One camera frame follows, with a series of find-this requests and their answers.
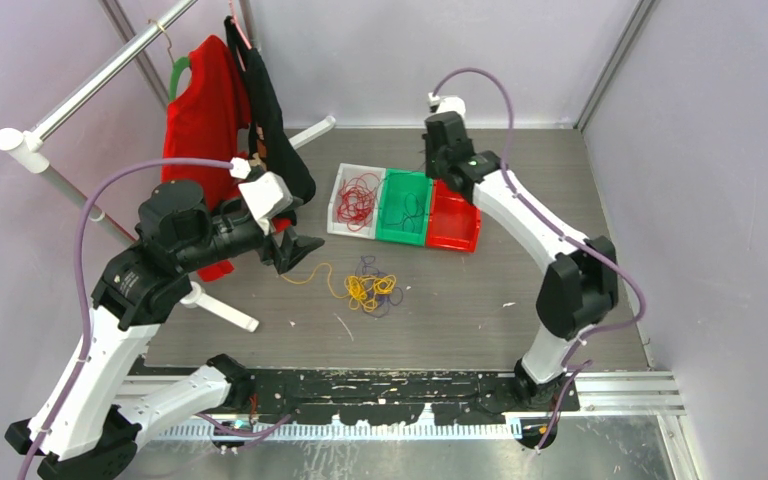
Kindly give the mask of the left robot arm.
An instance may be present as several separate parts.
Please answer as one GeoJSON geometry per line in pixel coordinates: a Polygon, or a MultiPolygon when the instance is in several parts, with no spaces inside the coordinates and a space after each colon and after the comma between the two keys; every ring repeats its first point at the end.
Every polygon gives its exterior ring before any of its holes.
{"type": "Polygon", "coordinates": [[[168,428],[215,408],[245,409],[254,380],[225,354],[140,400],[116,395],[190,294],[192,272],[254,251],[282,274],[322,245],[293,230],[276,240],[246,211],[213,216],[202,187],[191,180],[158,185],[138,216],[136,242],[108,262],[94,289],[80,293],[84,328],[72,368],[34,417],[6,431],[19,454],[38,461],[43,479],[113,479],[168,428]]]}

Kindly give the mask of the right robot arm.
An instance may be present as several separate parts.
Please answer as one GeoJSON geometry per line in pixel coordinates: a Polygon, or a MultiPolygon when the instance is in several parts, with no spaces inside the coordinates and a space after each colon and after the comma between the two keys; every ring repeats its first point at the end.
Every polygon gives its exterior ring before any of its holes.
{"type": "Polygon", "coordinates": [[[543,274],[535,303],[540,325],[511,382],[522,407],[540,410],[552,400],[575,341],[618,304],[618,275],[606,264],[616,259],[616,248],[605,236],[589,238],[561,221],[494,152],[476,151],[458,113],[434,113],[425,128],[427,175],[499,223],[543,274]]]}

